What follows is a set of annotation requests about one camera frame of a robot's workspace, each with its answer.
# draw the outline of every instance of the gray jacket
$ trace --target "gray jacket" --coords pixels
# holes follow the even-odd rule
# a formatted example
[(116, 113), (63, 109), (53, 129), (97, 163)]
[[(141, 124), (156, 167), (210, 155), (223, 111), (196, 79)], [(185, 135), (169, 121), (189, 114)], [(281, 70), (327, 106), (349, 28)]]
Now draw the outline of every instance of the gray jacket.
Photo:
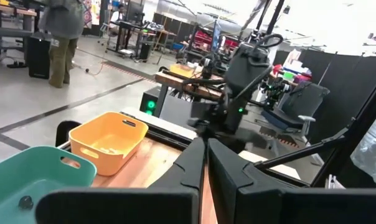
[(45, 0), (47, 7), (39, 22), (39, 28), (55, 37), (79, 38), (84, 28), (82, 0)]

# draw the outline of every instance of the teal plastic basket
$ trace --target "teal plastic basket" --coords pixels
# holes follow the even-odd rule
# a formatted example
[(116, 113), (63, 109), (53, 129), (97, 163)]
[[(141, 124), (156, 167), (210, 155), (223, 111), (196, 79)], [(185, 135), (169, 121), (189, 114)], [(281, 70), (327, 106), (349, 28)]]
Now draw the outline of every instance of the teal plastic basket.
[[(77, 162), (79, 168), (61, 158)], [(34, 224), (35, 207), (43, 196), (64, 187), (88, 187), (95, 175), (90, 161), (50, 146), (32, 147), (6, 159), (0, 163), (0, 223)], [(30, 207), (21, 206), (26, 196), (33, 202)]]

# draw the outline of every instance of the basket handle hole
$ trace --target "basket handle hole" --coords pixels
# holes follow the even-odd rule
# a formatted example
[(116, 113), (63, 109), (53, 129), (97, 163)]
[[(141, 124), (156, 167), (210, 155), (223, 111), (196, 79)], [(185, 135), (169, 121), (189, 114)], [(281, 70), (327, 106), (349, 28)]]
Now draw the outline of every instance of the basket handle hole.
[(123, 120), (123, 122), (124, 122), (124, 124), (127, 124), (127, 125), (129, 125), (131, 127), (135, 127), (136, 126), (136, 124), (134, 122), (132, 122), (132, 121)]
[(77, 161), (75, 161), (73, 159), (62, 156), (62, 157), (60, 157), (60, 160), (65, 165), (71, 166), (71, 167), (76, 168), (76, 169), (80, 168), (80, 163), (78, 163)]
[(95, 153), (95, 152), (93, 152), (93, 151), (90, 151), (90, 150), (88, 150), (88, 149), (85, 149), (85, 148), (83, 148), (83, 147), (80, 148), (80, 151), (81, 151), (82, 153), (88, 155), (88, 156), (91, 156), (91, 157), (95, 158), (95, 159), (98, 159), (98, 158), (99, 158), (99, 155), (98, 155), (97, 153)]

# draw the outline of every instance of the person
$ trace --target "person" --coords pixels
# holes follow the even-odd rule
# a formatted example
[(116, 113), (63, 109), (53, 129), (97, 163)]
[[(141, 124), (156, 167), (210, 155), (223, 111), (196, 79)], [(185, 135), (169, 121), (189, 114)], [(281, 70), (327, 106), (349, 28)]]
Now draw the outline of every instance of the person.
[(69, 71), (75, 56), (77, 40), (84, 28), (82, 0), (48, 0), (39, 28), (52, 34), (50, 62), (52, 75), (49, 84), (62, 88), (70, 83)]
[[(123, 3), (119, 3), (118, 10), (115, 11), (115, 12), (112, 14), (111, 22), (122, 21), (122, 20), (123, 20), (123, 14), (124, 14), (124, 11), (125, 11), (125, 5), (123, 5)], [(112, 33), (114, 33), (114, 34), (117, 35), (118, 32), (119, 32), (119, 26), (110, 23), (110, 24), (109, 24), (109, 30), (110, 30)]]

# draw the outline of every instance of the green led light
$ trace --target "green led light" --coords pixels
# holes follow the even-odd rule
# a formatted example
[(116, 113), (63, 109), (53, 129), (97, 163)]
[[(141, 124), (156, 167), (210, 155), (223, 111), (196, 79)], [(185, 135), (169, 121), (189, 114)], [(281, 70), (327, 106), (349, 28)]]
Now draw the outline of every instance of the green led light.
[(153, 108), (155, 108), (155, 102), (153, 102), (151, 100), (151, 101), (148, 102), (147, 106), (148, 106), (149, 109), (153, 109)]

